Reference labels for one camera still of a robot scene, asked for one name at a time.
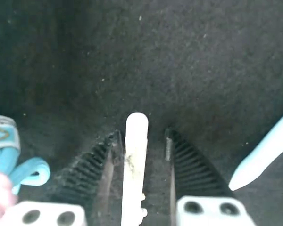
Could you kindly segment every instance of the blue fabric strap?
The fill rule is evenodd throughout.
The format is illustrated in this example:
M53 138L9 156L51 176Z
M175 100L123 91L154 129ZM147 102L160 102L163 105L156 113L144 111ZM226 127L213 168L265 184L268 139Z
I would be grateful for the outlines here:
M50 178L50 168L41 158L31 158L17 166L20 155L20 141L15 122L0 115L0 173L13 182L17 194L20 185L40 186Z

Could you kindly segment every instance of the black rubber grip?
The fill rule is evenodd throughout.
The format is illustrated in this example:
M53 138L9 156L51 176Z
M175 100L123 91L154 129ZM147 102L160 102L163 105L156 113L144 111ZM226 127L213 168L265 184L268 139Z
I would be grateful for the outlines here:
M166 136L173 141L172 164L177 200L185 195L233 197L215 167L194 146L172 129L167 129Z

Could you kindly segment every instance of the light blue rope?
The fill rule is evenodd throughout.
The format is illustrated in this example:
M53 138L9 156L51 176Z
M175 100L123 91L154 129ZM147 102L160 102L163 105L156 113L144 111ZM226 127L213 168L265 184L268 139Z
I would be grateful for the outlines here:
M17 194L22 185L41 186L50 178L50 168L41 158L31 158L17 165L20 151L14 147L0 149L0 173L7 175L12 181L13 193Z

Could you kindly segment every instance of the black felt background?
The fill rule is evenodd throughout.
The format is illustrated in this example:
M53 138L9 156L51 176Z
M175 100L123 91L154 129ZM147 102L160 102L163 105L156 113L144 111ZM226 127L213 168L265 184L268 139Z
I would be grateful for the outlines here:
M0 1L0 113L21 161L55 174L133 111L150 121L144 224L166 225L166 126L229 181L283 115L283 0ZM283 155L236 194L259 226L283 226Z

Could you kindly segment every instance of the hole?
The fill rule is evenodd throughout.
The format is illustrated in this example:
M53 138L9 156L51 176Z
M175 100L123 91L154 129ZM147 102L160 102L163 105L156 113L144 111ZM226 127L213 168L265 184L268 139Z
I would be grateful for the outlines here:
M71 226L75 221L75 214L71 211L61 213L58 217L58 226Z
M222 213L226 214L226 215L231 215L231 216L237 216L239 215L239 210L238 208L231 204L231 203L223 203L220 206L220 210Z
M203 212L202 207L197 202L187 202L184 205L184 210L189 213L200 214Z
M31 210L23 216L22 221L23 221L24 224L28 225L28 224L31 224L31 223L34 223L35 221L37 221L39 216L40 216L39 210Z

